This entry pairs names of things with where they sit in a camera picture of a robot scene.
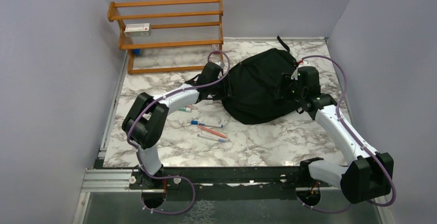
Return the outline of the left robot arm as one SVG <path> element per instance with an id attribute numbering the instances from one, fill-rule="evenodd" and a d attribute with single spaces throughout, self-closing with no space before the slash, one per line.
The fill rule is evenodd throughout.
<path id="1" fill-rule="evenodd" d="M 230 90 L 228 73 L 218 64 L 208 62 L 202 72 L 180 87 L 167 93 L 151 96 L 139 94 L 123 123 L 127 142 L 136 149 L 139 167 L 144 172 L 142 181 L 149 188 L 161 184 L 162 163 L 157 142 L 161 138 L 167 116 L 178 109 L 203 100 L 223 99 Z"/>

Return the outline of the orange pen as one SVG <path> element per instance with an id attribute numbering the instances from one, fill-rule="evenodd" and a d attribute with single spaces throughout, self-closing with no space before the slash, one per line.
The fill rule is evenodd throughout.
<path id="1" fill-rule="evenodd" d="M 206 128 L 206 127 L 204 127 L 204 126 L 199 126 L 199 125 L 198 125 L 197 127 L 198 127 L 199 129 L 203 130 L 203 131 L 206 131 L 206 132 L 210 133 L 210 134 L 216 135 L 216 136 L 218 136 L 218 137 L 220 137 L 220 138 L 223 138 L 223 139 L 227 139 L 227 136 L 224 135 L 224 134 L 222 134 L 222 133 L 219 133 L 219 132 L 214 131 L 214 130 L 212 130 L 212 129 Z"/>

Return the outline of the black student backpack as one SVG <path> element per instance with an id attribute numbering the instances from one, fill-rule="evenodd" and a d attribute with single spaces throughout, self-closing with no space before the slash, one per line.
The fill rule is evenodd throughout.
<path id="1" fill-rule="evenodd" d="M 245 125 L 273 121 L 299 108 L 294 100 L 277 98 L 283 74 L 292 74 L 297 61 L 281 37 L 284 49 L 272 48 L 232 67 L 227 75 L 231 95 L 222 99 L 224 109 Z"/>

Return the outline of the white green glue stick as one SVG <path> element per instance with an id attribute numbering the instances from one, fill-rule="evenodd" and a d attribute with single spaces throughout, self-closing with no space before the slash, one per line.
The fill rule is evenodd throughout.
<path id="1" fill-rule="evenodd" d="M 192 112 L 192 108 L 190 108 L 190 107 L 183 107 L 183 108 L 180 108 L 179 111 L 182 111 L 182 112 Z"/>

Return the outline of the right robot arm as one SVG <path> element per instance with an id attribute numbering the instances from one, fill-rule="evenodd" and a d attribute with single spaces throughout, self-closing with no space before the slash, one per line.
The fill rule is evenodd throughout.
<path id="1" fill-rule="evenodd" d="M 301 185 L 310 186 L 323 181 L 339 188 L 352 204 L 386 195 L 395 196 L 393 158 L 366 142 L 345 118 L 339 102 L 330 94 L 321 92 L 316 68 L 303 66 L 291 74 L 283 73 L 277 97 L 295 102 L 299 113 L 308 113 L 324 128 L 347 163 L 339 166 L 322 158 L 301 161 L 297 173 Z"/>

